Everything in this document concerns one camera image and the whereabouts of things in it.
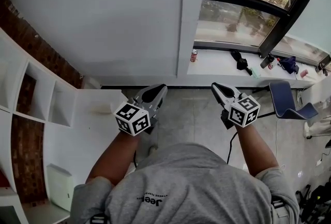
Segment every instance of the white cabinet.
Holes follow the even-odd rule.
[[[19,111],[25,110],[17,106],[26,75],[36,82],[29,91],[33,92],[29,110],[22,113]],[[85,183],[94,163],[116,137],[118,127],[112,110],[124,100],[120,90],[72,87],[0,29],[0,169],[12,188],[5,198],[14,201],[21,223],[54,224],[69,217],[73,187]],[[49,201],[25,207],[24,211],[16,194],[11,162],[14,114],[45,124],[43,171]],[[0,192],[0,206],[5,198]]]
[[[59,207],[70,211],[73,195],[72,175],[53,164],[47,166],[50,200]]]

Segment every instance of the brick wall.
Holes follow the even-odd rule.
[[[10,187],[9,182],[2,171],[0,171],[0,188],[1,187]]]
[[[25,74],[21,84],[19,98],[17,100],[16,111],[29,115],[35,86],[36,80]]]
[[[27,21],[10,0],[0,0],[0,27],[27,53],[49,70],[76,88],[81,88],[82,79],[63,57],[61,57]]]
[[[21,203],[35,206],[47,199],[43,175],[44,123],[13,115],[11,161],[17,194]]]

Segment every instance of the person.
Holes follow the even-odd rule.
[[[125,176],[140,136],[120,132],[76,186],[72,223],[298,223],[299,206],[253,127],[236,127],[249,174],[209,149],[158,149]]]

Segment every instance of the soda can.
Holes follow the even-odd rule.
[[[193,49],[191,54],[191,62],[195,62],[197,60],[197,50]]]

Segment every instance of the tiled floor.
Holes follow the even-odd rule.
[[[123,93],[132,97],[138,90],[128,89]],[[254,94],[261,104],[260,114],[273,111],[269,92]],[[209,89],[170,89],[160,113],[159,122],[151,135],[144,134],[137,151],[137,160],[147,156],[151,145],[159,148],[178,142],[195,142],[208,147],[224,160],[228,157],[230,139],[235,128],[226,130],[220,119],[222,107],[216,103]],[[276,116],[257,120],[254,125],[265,142],[276,153]],[[315,167],[330,137],[307,140],[303,137],[304,122],[299,120],[279,120],[278,154],[280,165],[285,165],[284,173],[294,190],[304,189],[311,183],[313,187],[324,184],[331,175],[331,155],[323,156],[322,164]],[[233,141],[230,165],[243,168],[245,161],[238,138]]]

